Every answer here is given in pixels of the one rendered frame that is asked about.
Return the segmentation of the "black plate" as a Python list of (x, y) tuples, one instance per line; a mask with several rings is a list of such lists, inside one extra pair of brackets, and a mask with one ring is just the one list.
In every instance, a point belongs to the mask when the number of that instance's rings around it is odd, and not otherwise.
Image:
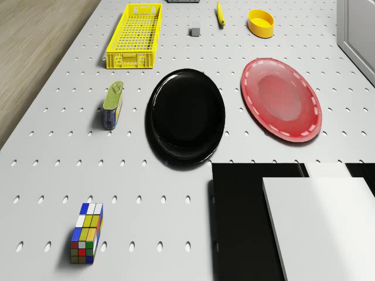
[(226, 111), (216, 84), (191, 68), (174, 70), (154, 88), (145, 130), (156, 156), (188, 167), (208, 159), (223, 136)]

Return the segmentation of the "flat-sided can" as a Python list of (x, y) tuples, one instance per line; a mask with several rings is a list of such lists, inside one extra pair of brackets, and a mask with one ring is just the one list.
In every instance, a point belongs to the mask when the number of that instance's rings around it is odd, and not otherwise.
[(113, 82), (103, 103), (103, 125), (107, 130), (116, 127), (122, 107), (123, 82)]

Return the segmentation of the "yellow basket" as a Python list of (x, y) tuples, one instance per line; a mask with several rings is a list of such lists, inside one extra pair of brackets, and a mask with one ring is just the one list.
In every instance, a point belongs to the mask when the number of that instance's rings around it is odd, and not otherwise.
[(107, 68), (153, 68), (162, 4), (127, 4), (106, 50)]

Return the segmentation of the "red plate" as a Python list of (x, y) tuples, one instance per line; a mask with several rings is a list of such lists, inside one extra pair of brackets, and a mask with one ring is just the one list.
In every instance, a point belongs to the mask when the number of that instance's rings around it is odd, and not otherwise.
[(255, 59), (245, 66), (240, 82), (247, 108), (273, 135), (302, 143), (320, 132), (319, 100), (309, 83), (291, 66), (272, 58)]

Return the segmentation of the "banana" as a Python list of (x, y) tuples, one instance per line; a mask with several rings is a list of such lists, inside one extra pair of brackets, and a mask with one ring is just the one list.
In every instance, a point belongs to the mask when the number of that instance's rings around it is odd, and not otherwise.
[(222, 10), (220, 2), (217, 2), (216, 11), (217, 11), (217, 18), (218, 18), (219, 24), (221, 26), (225, 26), (225, 20), (224, 20), (224, 16), (223, 16), (223, 10)]

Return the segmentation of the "yellow bowl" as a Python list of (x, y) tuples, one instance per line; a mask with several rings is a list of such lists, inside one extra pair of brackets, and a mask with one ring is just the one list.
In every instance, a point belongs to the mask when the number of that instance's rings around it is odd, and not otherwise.
[(261, 9), (252, 9), (248, 13), (248, 28), (256, 36), (271, 38), (274, 34), (274, 18)]

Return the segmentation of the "puzzle cube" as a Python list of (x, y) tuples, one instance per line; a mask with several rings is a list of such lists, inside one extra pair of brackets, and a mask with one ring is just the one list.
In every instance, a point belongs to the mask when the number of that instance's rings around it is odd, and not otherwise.
[(70, 241), (70, 262), (92, 264), (103, 224), (103, 203), (83, 203)]

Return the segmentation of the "white cabinet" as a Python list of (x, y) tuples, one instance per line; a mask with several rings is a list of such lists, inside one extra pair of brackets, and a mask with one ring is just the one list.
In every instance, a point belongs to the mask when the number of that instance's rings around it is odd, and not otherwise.
[(375, 0), (336, 0), (337, 45), (375, 87)]

